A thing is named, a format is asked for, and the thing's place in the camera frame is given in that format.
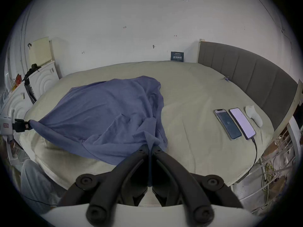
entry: white smartphone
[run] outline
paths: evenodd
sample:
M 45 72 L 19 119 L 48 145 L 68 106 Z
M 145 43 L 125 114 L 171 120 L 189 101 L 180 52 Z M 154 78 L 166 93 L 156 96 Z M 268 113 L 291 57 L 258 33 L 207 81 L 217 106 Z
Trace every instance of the white smartphone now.
M 247 140 L 256 134 L 256 131 L 239 108 L 230 109 L 229 113 L 233 116 Z

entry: screw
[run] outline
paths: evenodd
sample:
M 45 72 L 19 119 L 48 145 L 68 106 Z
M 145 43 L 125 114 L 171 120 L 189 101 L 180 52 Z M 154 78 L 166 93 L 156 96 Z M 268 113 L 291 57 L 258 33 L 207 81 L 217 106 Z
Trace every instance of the screw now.
M 106 211 L 99 206 L 90 206 L 86 217 L 93 224 L 102 223 L 106 220 Z
M 88 185 L 88 184 L 91 184 L 93 182 L 93 180 L 91 179 L 91 178 L 89 178 L 89 177 L 83 177 L 82 179 L 81 179 L 81 183 L 83 184 L 83 185 Z
M 207 183 L 208 183 L 209 185 L 211 185 L 211 186 L 216 186 L 216 185 L 218 185 L 217 179 L 214 179 L 214 178 L 209 179 L 209 180 L 207 181 Z
M 199 223 L 207 223 L 213 219 L 212 209 L 207 206 L 199 207 L 195 211 L 195 220 Z

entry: white cabinet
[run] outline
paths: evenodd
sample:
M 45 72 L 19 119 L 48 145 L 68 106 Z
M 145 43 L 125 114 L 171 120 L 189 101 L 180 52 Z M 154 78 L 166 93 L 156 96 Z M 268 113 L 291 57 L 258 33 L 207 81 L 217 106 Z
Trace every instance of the white cabinet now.
M 56 82 L 59 81 L 55 62 L 51 61 L 42 66 L 31 74 L 28 79 L 32 92 L 34 93 L 36 100 L 38 100 L 43 93 L 52 88 Z
M 24 119 L 26 112 L 33 106 L 32 101 L 25 89 L 24 81 L 17 88 L 9 93 L 9 96 L 2 106 L 1 114 L 8 115 L 10 109 L 14 109 L 14 119 Z

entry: black smartphone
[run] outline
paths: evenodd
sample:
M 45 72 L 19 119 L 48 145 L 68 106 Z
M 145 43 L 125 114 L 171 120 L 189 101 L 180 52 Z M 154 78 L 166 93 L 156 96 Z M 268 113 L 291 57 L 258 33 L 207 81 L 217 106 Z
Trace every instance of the black smartphone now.
M 223 126 L 230 140 L 235 140 L 242 135 L 241 131 L 225 109 L 214 110 L 214 114 Z

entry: black mount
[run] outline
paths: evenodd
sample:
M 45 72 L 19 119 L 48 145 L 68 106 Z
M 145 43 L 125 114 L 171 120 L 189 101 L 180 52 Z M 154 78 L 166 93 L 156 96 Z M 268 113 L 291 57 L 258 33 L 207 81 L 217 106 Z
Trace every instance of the black mount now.
M 13 123 L 13 130 L 16 132 L 24 132 L 31 130 L 32 127 L 29 122 L 24 121 L 23 119 L 15 119 L 15 123 Z
M 190 226 L 207 226 L 214 218 L 211 204 L 243 208 L 217 175 L 189 173 L 159 146 L 151 151 L 152 190 L 162 207 L 185 205 Z M 68 189 L 58 206 L 89 203 L 87 220 L 94 226 L 111 223 L 116 203 L 138 206 L 149 183 L 149 149 L 142 145 L 111 172 L 83 174 Z

